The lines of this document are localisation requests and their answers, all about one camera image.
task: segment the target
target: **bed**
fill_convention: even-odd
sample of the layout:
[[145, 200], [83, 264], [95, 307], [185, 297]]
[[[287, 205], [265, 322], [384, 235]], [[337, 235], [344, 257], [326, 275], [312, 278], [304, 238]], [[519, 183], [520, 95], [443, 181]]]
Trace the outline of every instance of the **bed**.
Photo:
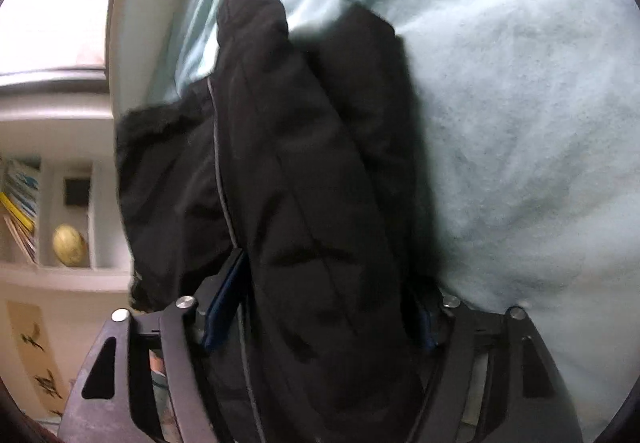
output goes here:
[[[114, 0], [116, 115], [212, 70], [219, 1]], [[527, 309], [592, 441], [640, 371], [636, 2], [282, 1], [293, 38], [354, 1], [396, 28], [428, 167], [416, 228], [436, 231], [440, 283], [480, 309]]]

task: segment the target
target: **white shelf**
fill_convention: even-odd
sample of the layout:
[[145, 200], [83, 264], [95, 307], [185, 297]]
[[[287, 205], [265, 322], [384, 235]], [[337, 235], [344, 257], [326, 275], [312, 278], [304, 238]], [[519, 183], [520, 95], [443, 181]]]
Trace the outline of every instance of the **white shelf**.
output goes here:
[[131, 253], [118, 206], [115, 164], [94, 162], [89, 197], [89, 258], [92, 268], [129, 267]]
[[113, 159], [108, 94], [20, 94], [0, 98], [5, 156], [50, 160]]
[[[91, 178], [91, 163], [51, 164], [43, 160], [40, 166], [40, 203], [38, 206], [37, 257], [41, 266], [65, 267], [53, 252], [52, 234], [61, 224], [71, 225], [87, 241], [90, 239], [87, 209], [65, 206], [65, 178]], [[86, 258], [79, 266], [89, 267]]]
[[0, 283], [46, 291], [126, 293], [130, 269], [73, 269], [0, 263]]

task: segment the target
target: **bolt head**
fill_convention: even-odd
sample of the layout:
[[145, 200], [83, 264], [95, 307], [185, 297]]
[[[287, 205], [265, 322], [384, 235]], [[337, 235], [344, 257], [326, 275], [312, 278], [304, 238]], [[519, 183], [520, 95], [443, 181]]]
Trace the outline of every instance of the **bolt head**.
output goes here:
[[185, 295], [184, 297], [180, 297], [175, 301], [175, 305], [180, 309], [189, 309], [196, 303], [195, 297], [191, 295]]
[[522, 308], [514, 307], [509, 310], [509, 316], [514, 320], [524, 320], [527, 318], [527, 313]]
[[455, 309], [460, 306], [462, 301], [453, 295], [445, 295], [442, 297], [442, 305], [449, 309]]
[[113, 313], [111, 313], [111, 320], [114, 322], [122, 322], [129, 317], [129, 311], [126, 309], [116, 309]]

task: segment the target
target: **white wall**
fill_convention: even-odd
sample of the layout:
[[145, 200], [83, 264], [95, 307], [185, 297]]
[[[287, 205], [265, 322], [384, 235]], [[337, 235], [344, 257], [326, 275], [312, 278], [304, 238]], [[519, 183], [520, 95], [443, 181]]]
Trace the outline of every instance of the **white wall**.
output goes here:
[[37, 304], [42, 309], [54, 359], [66, 386], [75, 379], [105, 320], [127, 306], [126, 293], [73, 293], [0, 286], [0, 376], [18, 406], [33, 418], [49, 418], [24, 371], [9, 324], [6, 301]]
[[20, 94], [0, 98], [0, 152], [52, 160], [113, 158], [108, 94]]

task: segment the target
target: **jacket sleeve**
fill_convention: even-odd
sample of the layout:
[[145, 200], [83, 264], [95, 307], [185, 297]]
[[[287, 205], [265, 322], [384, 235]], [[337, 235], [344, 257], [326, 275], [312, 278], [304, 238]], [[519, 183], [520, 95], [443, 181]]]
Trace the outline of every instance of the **jacket sleeve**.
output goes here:
[[270, 441], [400, 441], [422, 390], [401, 276], [348, 130], [279, 0], [225, 0], [210, 79], [222, 189], [249, 254], [252, 378]]
[[232, 249], [216, 186], [206, 80], [178, 102], [126, 115], [116, 128], [116, 165], [135, 268], [131, 305], [158, 311], [192, 295]]
[[354, 5], [305, 52], [358, 149], [404, 276], [412, 269], [418, 134], [402, 43], [391, 25]]

